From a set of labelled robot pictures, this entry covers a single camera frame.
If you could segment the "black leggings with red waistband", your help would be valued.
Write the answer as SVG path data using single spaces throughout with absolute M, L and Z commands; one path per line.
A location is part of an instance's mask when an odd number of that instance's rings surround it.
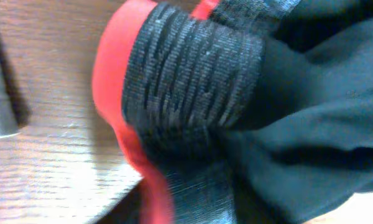
M 304 223 L 373 193 L 373 1 L 126 1 L 93 100 L 140 192 L 111 223 Z

